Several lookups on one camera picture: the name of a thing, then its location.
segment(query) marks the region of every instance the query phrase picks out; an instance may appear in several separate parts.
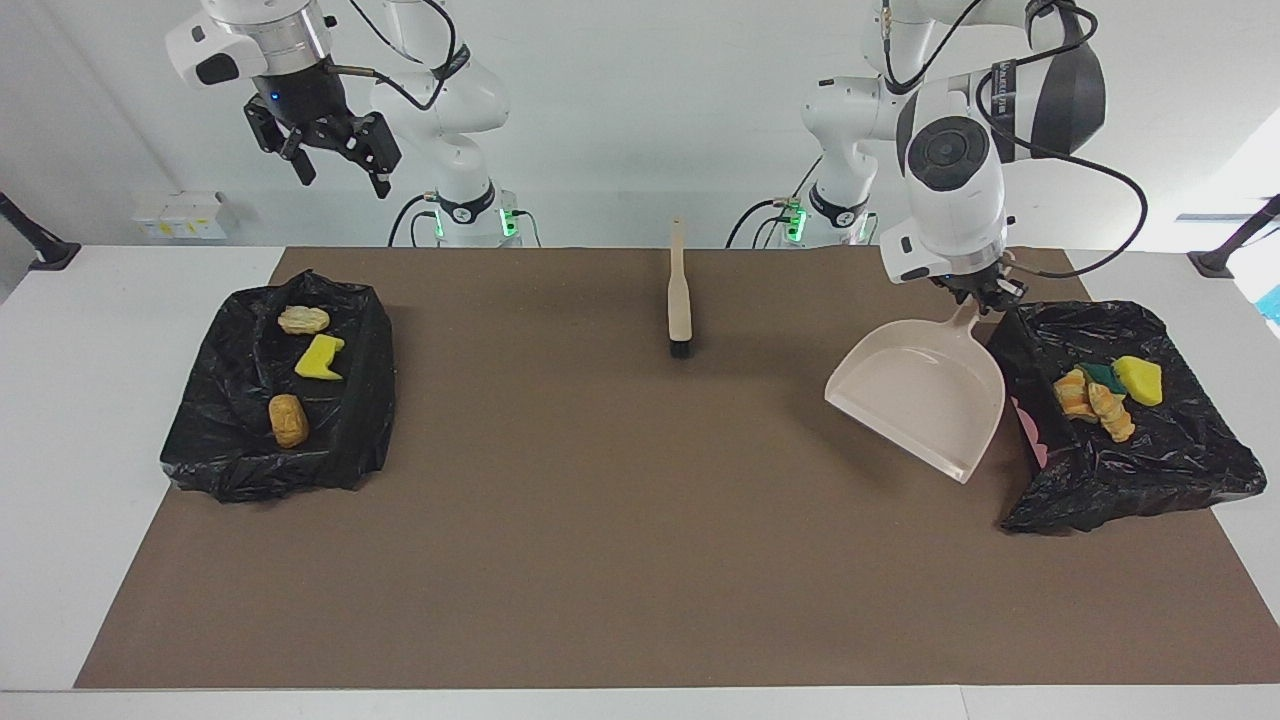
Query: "dustpan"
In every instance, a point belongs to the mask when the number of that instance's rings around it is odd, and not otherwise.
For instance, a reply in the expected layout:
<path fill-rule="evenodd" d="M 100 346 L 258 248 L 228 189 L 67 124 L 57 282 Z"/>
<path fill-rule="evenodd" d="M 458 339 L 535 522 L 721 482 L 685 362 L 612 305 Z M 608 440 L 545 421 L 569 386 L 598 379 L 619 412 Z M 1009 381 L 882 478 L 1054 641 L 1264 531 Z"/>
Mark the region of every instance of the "dustpan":
<path fill-rule="evenodd" d="M 973 338 L 978 305 L 945 323 L 900 320 L 863 338 L 827 383 L 831 402 L 960 483 L 996 434 L 1005 378 Z"/>

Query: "black plastic bag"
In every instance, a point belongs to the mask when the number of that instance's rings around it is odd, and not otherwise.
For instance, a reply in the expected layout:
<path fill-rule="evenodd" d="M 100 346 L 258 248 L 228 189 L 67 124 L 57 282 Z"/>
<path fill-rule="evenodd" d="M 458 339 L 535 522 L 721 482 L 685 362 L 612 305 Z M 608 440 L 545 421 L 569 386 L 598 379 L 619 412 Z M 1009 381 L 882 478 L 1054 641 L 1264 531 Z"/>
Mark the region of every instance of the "black plastic bag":
<path fill-rule="evenodd" d="M 1165 324 L 1134 302 L 1046 302 L 1005 315 L 987 348 L 1023 423 L 1034 478 L 1002 527 L 1092 530 L 1107 520 L 1197 510 L 1266 488 L 1262 466 L 1201 388 Z M 1053 383 L 1078 363 L 1133 355 L 1164 369 L 1165 401 L 1125 409 L 1138 428 L 1116 443 L 1070 421 Z"/>
<path fill-rule="evenodd" d="M 293 368 L 311 336 L 276 324 L 287 305 L 329 313 L 325 334 L 346 347 L 333 369 L 342 382 L 311 380 Z M 302 401 L 311 436 L 280 450 L 268 404 Z M 284 497 L 310 488 L 355 489 L 380 470 L 396 415 L 392 324 L 371 287 L 342 284 L 310 270 L 280 287 L 232 295 L 205 336 L 160 462 L 182 489 L 223 502 Z"/>

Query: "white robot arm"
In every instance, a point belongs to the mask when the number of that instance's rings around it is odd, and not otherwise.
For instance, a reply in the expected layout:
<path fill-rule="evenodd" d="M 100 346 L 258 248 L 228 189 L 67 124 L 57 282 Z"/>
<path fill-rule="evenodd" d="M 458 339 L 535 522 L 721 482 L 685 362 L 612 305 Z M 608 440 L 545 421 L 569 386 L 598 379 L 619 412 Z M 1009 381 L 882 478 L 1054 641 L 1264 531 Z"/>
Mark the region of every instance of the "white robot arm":
<path fill-rule="evenodd" d="M 360 165 L 385 197 L 401 160 L 399 137 L 428 156 L 436 188 L 426 195 L 439 202 L 442 241 L 518 241 L 509 214 L 515 199 L 489 178 L 479 146 L 463 135 L 507 122 L 506 88 L 458 37 L 444 10 L 448 0 L 380 1 L 388 19 L 380 37 L 408 60 L 439 65 L 399 83 L 369 68 L 335 64 L 329 31 L 337 20 L 321 13 L 319 0 L 201 0 L 204 10 L 170 31 L 165 44 L 174 68 L 195 87 L 252 78 L 257 94 L 244 114 L 259 146 L 289 160 L 303 184 L 315 179 L 303 150 L 310 146 Z M 347 108 L 342 74 L 379 81 L 371 92 L 375 111 L 356 117 Z"/>
<path fill-rule="evenodd" d="M 933 26 L 955 24 L 965 8 L 963 24 L 1024 28 L 1042 56 L 920 85 L 915 76 L 925 65 Z M 873 0 L 867 24 L 865 56 L 881 77 L 822 81 L 805 105 L 805 124 L 824 154 L 806 199 L 815 215 L 810 232 L 826 233 L 828 243 L 852 232 L 877 172 L 861 143 L 895 141 L 911 217 L 882 236 L 890 278 L 932 278 L 957 300 L 974 296 L 983 310 L 1016 304 L 1024 288 L 1005 277 L 1001 263 L 1010 219 L 1000 165 L 1036 155 L 1007 135 L 1070 154 L 1105 117 L 1106 88 L 1093 51 L 1087 44 L 1062 51 L 1085 38 L 1074 4 Z M 893 82 L 886 77 L 891 67 L 910 79 Z"/>

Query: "brown table mat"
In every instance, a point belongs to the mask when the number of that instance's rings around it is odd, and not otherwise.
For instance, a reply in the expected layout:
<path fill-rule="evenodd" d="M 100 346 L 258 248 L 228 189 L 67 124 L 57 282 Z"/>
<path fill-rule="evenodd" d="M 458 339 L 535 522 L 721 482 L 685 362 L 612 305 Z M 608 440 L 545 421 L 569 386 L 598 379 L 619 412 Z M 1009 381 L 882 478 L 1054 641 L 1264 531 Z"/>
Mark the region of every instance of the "brown table mat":
<path fill-rule="evenodd" d="M 951 311 L 874 249 L 690 252 L 687 361 L 662 251 L 306 249 L 274 281 L 306 268 L 392 315 L 385 470 L 268 505 L 170 492 L 77 687 L 1280 682 L 1212 512 L 1007 536 L 1011 413 L 959 486 L 823 401 L 873 328 Z"/>

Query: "black pole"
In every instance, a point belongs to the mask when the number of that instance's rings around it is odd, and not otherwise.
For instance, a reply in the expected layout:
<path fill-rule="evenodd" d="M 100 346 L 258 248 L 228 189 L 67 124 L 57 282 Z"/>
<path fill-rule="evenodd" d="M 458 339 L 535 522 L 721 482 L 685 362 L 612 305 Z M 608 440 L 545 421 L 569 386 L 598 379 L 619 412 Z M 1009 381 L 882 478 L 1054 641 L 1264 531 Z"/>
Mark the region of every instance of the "black pole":
<path fill-rule="evenodd" d="M 1199 274 L 1206 278 L 1234 278 L 1231 270 L 1226 269 L 1226 261 L 1231 254 L 1244 247 L 1244 243 L 1262 232 L 1262 228 L 1270 225 L 1276 215 L 1280 215 L 1280 195 L 1268 200 L 1256 215 L 1245 220 L 1240 229 L 1222 243 L 1222 247 L 1208 252 L 1188 252 L 1187 256 L 1192 259 L 1192 265 L 1196 265 Z"/>
<path fill-rule="evenodd" d="M 22 237 L 27 238 L 27 242 L 36 249 L 36 255 L 38 259 L 31 263 L 32 270 L 61 270 L 70 264 L 72 258 L 79 252 L 78 242 L 65 242 L 56 234 L 46 231 L 37 223 L 28 218 L 17 205 L 9 200 L 9 196 L 0 192 L 0 215 L 22 233 Z"/>

